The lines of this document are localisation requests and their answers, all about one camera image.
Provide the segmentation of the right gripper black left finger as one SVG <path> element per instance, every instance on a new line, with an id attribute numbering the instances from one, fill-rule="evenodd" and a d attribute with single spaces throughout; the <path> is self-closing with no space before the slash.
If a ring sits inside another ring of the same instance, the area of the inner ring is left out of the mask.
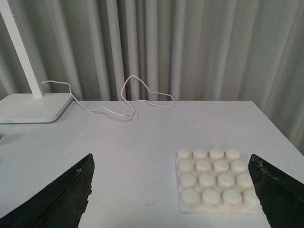
<path id="1" fill-rule="evenodd" d="M 77 228 L 92 192 L 90 153 L 28 201 L 0 219 L 2 228 Z"/>

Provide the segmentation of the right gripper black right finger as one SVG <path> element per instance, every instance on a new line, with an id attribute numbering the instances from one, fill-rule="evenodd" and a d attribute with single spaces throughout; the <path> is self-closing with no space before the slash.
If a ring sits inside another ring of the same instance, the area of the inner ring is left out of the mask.
<path id="1" fill-rule="evenodd" d="M 262 210 L 272 228 L 304 226 L 304 185 L 256 154 L 248 169 Z"/>

